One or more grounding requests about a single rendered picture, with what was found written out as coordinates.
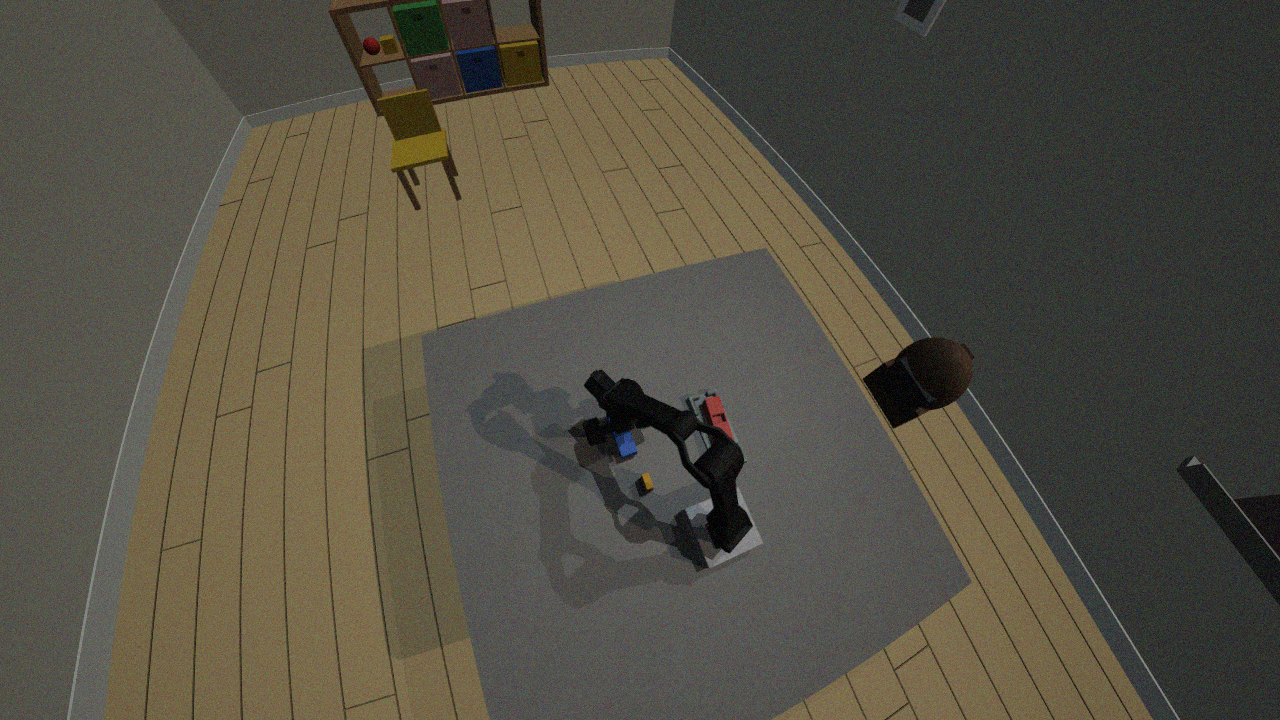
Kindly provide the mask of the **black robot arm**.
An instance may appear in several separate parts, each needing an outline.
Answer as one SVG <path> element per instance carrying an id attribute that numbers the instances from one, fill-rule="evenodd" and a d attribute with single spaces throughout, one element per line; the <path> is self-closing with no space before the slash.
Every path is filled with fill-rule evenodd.
<path id="1" fill-rule="evenodd" d="M 710 541 L 717 550 L 730 553 L 753 528 L 748 512 L 739 506 L 736 492 L 736 478 L 744 462 L 740 446 L 723 429 L 700 421 L 689 410 L 680 411 L 644 395 L 635 380 L 622 378 L 614 383 L 605 372 L 595 370 L 584 387 L 614 423 L 634 427 L 636 421 L 644 421 L 678 446 L 684 468 L 700 486 L 710 489 L 713 509 L 707 514 Z M 694 430 L 714 436 L 717 441 L 692 464 L 684 441 Z"/>

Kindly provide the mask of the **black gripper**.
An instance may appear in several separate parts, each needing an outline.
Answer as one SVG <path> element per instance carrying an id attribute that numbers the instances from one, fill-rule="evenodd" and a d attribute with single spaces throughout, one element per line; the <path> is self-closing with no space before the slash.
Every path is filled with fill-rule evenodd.
<path id="1" fill-rule="evenodd" d="M 598 421 L 598 419 L 593 418 L 590 420 L 589 419 L 585 420 L 582 423 L 582 427 L 584 427 L 584 429 L 586 432 L 589 445 L 594 446 L 594 445 L 600 445 L 600 443 L 605 442 L 605 434 L 608 434 L 611 432 L 616 432 L 616 434 L 618 434 L 618 433 L 625 432 L 625 430 L 634 430 L 635 427 L 636 427 L 636 429 L 645 429 L 649 425 L 646 425 L 646 423 L 640 421 L 640 420 L 635 423 L 635 427 L 631 427 L 630 424 L 620 425 L 620 424 L 614 423 L 612 420 L 612 418 L 611 418 L 611 423 L 609 424 L 600 425 L 599 421 Z M 609 428 L 612 428 L 612 429 L 609 429 Z"/>

